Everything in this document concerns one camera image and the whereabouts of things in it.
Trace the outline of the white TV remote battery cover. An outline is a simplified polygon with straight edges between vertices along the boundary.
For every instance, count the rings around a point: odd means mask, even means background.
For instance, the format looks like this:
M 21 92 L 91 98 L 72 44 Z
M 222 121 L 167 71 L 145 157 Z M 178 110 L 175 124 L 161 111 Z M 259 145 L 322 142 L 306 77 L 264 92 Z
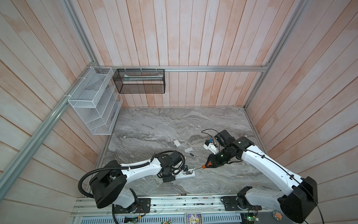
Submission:
M 192 147 L 185 149 L 185 152 L 186 152 L 186 153 L 190 153 L 190 152 L 192 152 L 192 151 L 193 151 L 193 148 L 192 148 Z

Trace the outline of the long white TV remote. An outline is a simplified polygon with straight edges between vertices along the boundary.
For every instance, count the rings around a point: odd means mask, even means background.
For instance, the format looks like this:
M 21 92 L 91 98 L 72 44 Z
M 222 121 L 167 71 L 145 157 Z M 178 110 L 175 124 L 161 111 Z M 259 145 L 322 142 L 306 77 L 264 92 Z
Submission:
M 182 171 L 175 176 L 176 180 L 196 177 L 194 170 Z

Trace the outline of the orange handle screwdriver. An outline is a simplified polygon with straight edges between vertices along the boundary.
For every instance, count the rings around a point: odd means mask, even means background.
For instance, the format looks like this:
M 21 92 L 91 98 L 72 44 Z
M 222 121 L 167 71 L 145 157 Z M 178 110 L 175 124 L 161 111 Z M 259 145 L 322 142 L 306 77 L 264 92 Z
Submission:
M 206 169 L 206 166 L 202 165 L 201 167 L 190 169 L 190 171 L 196 171 L 196 170 L 199 170 L 199 169 Z

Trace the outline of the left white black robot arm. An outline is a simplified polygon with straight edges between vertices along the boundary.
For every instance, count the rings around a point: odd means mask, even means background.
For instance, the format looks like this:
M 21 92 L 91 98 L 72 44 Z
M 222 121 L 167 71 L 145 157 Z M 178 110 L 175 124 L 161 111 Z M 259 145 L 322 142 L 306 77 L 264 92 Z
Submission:
M 148 160 L 131 164 L 119 164 L 113 160 L 103 168 L 83 176 L 83 180 L 93 176 L 89 181 L 92 193 L 83 189 L 81 193 L 93 198 L 99 209 L 113 205 L 127 212 L 134 212 L 139 205 L 139 199 L 133 189 L 126 188 L 127 184 L 147 176 L 157 176 L 163 182 L 171 182 L 184 170 L 184 166 L 185 157 L 176 150 L 154 153 Z

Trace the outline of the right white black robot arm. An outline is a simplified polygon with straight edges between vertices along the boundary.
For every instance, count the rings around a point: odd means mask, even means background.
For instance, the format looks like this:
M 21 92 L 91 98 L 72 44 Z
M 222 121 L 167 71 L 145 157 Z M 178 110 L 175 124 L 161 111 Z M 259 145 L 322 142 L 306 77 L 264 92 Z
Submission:
M 246 137 L 235 139 L 227 130 L 206 140 L 203 147 L 211 151 L 203 169 L 230 164 L 233 158 L 245 161 L 269 178 L 280 190 L 258 190 L 251 186 L 241 189 L 235 202 L 224 200 L 230 206 L 250 211 L 256 206 L 283 213 L 291 221 L 302 224 L 318 207 L 318 186 L 311 177 L 302 178 L 280 165 Z

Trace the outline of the colourful card box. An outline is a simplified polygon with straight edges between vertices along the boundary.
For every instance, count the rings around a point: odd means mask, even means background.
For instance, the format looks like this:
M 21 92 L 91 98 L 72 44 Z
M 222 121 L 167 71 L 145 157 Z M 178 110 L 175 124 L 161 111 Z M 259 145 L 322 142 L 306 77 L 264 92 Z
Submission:
M 186 213 L 185 224 L 203 224 L 203 218 L 201 213 Z

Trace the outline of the small round orange object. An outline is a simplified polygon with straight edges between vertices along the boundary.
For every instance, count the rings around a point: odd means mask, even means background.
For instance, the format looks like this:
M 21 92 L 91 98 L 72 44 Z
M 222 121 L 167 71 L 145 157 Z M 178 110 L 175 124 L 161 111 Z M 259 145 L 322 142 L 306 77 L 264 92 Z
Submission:
M 282 213 L 279 212 L 278 210 L 274 210 L 272 212 L 272 215 L 273 215 L 273 218 L 276 220 L 276 221 L 282 221 Z

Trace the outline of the black mesh basket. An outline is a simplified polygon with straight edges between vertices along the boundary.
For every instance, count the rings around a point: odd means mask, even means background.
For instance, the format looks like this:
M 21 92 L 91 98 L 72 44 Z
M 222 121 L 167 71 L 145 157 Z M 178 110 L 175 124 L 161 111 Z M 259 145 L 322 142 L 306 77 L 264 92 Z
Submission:
M 116 69 L 113 82 L 121 94 L 164 94 L 165 71 L 162 69 Z

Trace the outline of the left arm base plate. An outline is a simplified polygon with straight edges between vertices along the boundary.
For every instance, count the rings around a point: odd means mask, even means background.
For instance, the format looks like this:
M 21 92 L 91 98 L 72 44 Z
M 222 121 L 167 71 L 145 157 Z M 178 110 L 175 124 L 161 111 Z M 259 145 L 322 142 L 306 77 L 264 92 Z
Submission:
M 131 213 L 141 213 L 146 214 L 150 212 L 151 208 L 151 199 L 146 198 L 139 198 L 137 202 L 133 205 L 129 206 L 128 208 L 123 208 L 119 205 L 115 205 L 114 213 L 115 214 L 131 214 Z

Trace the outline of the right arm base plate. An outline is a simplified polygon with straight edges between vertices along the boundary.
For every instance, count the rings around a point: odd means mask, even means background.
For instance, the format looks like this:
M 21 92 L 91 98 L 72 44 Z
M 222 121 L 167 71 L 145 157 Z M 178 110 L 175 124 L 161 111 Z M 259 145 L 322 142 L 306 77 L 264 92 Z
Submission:
M 225 211 L 261 211 L 262 206 L 252 206 L 245 199 L 238 196 L 224 196 L 221 198 Z

